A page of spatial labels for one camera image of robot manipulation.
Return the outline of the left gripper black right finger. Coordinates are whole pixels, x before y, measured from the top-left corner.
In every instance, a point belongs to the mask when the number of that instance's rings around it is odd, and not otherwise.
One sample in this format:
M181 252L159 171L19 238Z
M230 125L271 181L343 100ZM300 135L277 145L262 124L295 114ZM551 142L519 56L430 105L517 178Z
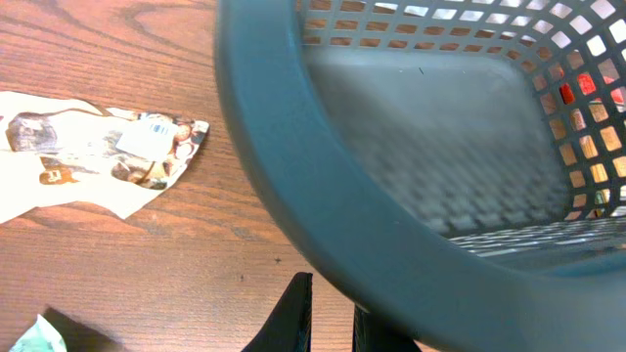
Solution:
M353 352L421 352L408 336L389 327L377 316L359 306L354 309Z

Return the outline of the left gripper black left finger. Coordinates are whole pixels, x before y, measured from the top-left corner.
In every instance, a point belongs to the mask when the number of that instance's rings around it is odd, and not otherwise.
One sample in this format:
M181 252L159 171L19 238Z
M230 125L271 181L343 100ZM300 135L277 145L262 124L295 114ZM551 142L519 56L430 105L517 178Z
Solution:
M311 273L296 273L243 352L309 352L312 325Z

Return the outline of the grey plastic mesh basket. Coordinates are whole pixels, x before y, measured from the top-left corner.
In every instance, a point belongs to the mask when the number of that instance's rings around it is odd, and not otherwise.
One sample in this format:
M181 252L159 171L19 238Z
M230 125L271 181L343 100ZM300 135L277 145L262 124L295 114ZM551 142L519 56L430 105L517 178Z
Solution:
M309 263L450 351L621 351L625 215L569 220L550 120L625 86L623 0L223 1L244 169Z

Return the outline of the kraft paper snack bag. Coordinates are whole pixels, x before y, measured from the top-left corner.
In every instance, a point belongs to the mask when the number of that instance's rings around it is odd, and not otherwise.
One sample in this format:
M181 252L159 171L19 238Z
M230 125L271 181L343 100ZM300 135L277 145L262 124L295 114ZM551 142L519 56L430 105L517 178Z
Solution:
M125 219L171 188L210 125L76 99L1 94L1 220L76 201Z

